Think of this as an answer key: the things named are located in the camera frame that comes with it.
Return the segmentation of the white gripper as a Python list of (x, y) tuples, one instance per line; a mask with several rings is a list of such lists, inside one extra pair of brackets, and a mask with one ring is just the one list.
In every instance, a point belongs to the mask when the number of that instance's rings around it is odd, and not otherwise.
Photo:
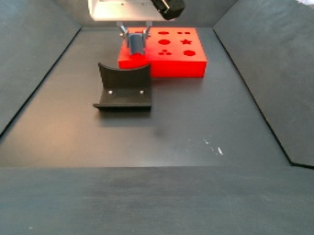
[(176, 19), (176, 14), (172, 14), (170, 10), (158, 10), (152, 0), (87, 0), (87, 3), (89, 16), (95, 21), (117, 21), (116, 26), (124, 41), (128, 40), (124, 21), (146, 21), (142, 37), (147, 40), (152, 21)]

